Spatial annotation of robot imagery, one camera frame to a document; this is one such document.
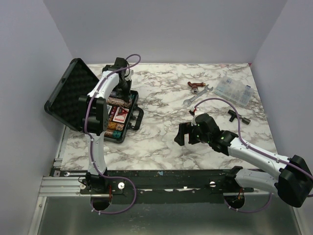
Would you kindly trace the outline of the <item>red triangular dealer button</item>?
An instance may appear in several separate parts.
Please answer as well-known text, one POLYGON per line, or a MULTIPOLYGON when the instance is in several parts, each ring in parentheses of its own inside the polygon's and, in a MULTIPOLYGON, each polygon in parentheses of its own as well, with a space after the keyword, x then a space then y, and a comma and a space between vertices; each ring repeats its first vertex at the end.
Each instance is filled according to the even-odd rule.
POLYGON ((129 112, 129 109, 126 109, 124 107, 119 107, 117 111, 117 116, 127 115, 129 112))

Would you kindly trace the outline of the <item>blue playing card deck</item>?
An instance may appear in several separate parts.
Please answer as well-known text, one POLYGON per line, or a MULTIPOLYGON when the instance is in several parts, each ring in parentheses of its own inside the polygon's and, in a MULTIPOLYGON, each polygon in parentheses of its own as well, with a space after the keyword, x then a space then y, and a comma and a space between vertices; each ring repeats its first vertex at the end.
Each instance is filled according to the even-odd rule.
POLYGON ((107 105, 107 110, 108 110, 108 115, 110 115, 111 110, 112 110, 112 106, 111 105, 107 105))

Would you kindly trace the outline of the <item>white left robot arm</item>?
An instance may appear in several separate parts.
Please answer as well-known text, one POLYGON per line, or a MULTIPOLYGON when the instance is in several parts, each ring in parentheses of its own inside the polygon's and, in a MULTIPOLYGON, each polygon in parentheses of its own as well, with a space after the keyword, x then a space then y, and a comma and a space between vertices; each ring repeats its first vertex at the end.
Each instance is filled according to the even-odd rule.
POLYGON ((126 58, 117 57, 113 65, 106 66, 100 80, 91 92, 79 98, 83 132, 88 141, 88 173, 96 176, 91 187, 97 193, 104 193, 109 186, 107 180, 109 176, 105 175, 107 166, 104 159, 104 133, 109 124, 107 100, 111 93, 115 92, 119 99, 130 102, 131 68, 140 61, 139 54, 131 54, 126 58))

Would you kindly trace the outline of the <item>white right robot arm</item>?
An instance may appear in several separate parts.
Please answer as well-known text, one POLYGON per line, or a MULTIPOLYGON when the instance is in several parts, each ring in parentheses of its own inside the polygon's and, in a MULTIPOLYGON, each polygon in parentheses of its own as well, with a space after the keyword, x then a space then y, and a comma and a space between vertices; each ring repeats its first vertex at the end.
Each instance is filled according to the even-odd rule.
POLYGON ((206 143, 214 151, 235 157, 260 169, 241 169, 225 179, 225 187, 235 192, 240 188, 257 188, 275 193, 290 206, 299 208, 313 189, 313 175, 305 160, 265 151, 244 141, 239 135, 221 130, 208 114, 195 116, 186 125, 189 143, 206 143))

